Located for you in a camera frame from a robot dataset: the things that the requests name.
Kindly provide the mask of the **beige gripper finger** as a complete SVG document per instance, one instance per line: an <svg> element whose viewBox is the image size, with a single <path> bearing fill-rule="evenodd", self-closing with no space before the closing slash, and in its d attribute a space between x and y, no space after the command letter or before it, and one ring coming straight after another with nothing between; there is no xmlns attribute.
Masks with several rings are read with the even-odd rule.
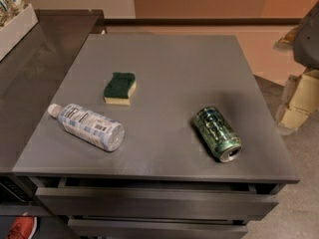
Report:
<svg viewBox="0 0 319 239"><path fill-rule="evenodd" d="M289 129L300 128L319 108L319 71L306 70L296 77L290 75L281 98L275 121Z"/></svg>

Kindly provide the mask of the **gray robot arm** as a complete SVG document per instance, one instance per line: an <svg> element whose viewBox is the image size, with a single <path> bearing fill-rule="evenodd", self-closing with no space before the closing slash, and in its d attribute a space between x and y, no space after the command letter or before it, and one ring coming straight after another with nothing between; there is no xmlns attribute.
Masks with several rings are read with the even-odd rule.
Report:
<svg viewBox="0 0 319 239"><path fill-rule="evenodd" d="M294 61L305 67L300 76L289 76L275 117L287 134L319 108L319 2L278 43L290 46Z"/></svg>

